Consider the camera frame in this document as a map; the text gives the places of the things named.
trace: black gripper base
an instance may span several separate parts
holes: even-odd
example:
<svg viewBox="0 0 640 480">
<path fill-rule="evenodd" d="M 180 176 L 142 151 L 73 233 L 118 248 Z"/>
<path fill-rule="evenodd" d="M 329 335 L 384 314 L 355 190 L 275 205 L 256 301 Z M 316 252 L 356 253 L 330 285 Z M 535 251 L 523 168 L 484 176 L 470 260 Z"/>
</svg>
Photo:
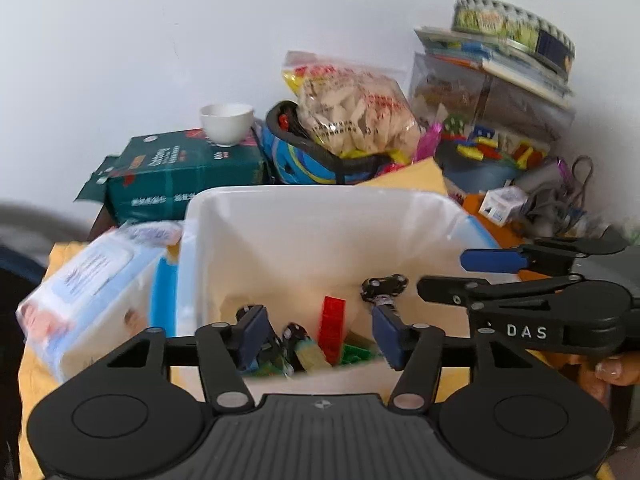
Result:
<svg viewBox="0 0 640 480">
<path fill-rule="evenodd" d="M 377 395 L 269 395 L 225 415 L 158 480 L 488 480 L 456 460 L 426 418 L 396 415 Z M 579 480 L 588 480 L 583 476 Z M 54 476 L 50 480 L 62 480 Z"/>
</svg>

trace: wet wipes package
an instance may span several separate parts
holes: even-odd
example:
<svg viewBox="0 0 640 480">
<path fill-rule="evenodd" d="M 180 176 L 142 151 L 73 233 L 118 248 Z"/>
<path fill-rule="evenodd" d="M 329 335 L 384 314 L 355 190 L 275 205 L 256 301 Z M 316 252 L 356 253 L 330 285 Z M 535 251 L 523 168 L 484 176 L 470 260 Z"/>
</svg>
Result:
<svg viewBox="0 0 640 480">
<path fill-rule="evenodd" d="M 147 327 L 153 276 L 174 222 L 125 226 L 94 240 L 17 309 L 26 343 L 66 381 Z"/>
</svg>

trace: green box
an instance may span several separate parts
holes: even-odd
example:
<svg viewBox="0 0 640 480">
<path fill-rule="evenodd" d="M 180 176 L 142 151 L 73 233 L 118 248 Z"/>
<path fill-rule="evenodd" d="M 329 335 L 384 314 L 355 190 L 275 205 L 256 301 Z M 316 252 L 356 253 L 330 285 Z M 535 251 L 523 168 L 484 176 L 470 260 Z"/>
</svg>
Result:
<svg viewBox="0 0 640 480">
<path fill-rule="evenodd" d="M 181 220 L 205 189 L 263 184 L 265 164 L 251 137 L 229 148 L 202 130 L 133 137 L 120 156 L 104 159 L 76 200 L 103 203 L 118 224 Z"/>
</svg>

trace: tin can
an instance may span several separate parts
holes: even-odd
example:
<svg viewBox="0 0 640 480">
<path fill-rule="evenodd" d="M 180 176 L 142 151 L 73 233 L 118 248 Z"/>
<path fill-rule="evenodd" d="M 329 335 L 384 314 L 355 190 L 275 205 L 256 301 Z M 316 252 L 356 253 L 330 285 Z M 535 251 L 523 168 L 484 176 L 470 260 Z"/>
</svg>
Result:
<svg viewBox="0 0 640 480">
<path fill-rule="evenodd" d="M 574 43 L 555 25 L 520 7 L 498 0 L 457 0 L 451 28 L 505 38 L 564 79 L 571 72 Z"/>
</svg>

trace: yellow lego block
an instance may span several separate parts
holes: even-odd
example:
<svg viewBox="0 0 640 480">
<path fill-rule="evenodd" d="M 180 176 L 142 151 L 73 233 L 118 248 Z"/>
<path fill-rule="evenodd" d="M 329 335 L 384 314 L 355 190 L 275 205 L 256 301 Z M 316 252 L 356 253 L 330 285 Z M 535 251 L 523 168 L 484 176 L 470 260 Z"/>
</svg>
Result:
<svg viewBox="0 0 640 480">
<path fill-rule="evenodd" d="M 466 158 L 472 158 L 473 160 L 482 160 L 484 158 L 484 154 L 473 146 L 459 145 L 456 149 L 460 155 L 466 156 Z"/>
<path fill-rule="evenodd" d="M 491 146 L 492 148 L 498 147 L 497 139 L 487 139 L 486 137 L 476 137 L 474 139 L 478 144 L 484 144 L 485 146 Z"/>
<path fill-rule="evenodd" d="M 529 146 L 529 149 L 522 155 L 520 155 L 520 158 L 518 158 L 518 160 L 516 160 L 516 166 L 518 166 L 521 170 L 526 170 L 527 160 L 529 160 L 529 157 L 531 156 L 531 153 L 533 153 L 533 151 L 533 148 Z"/>
</svg>

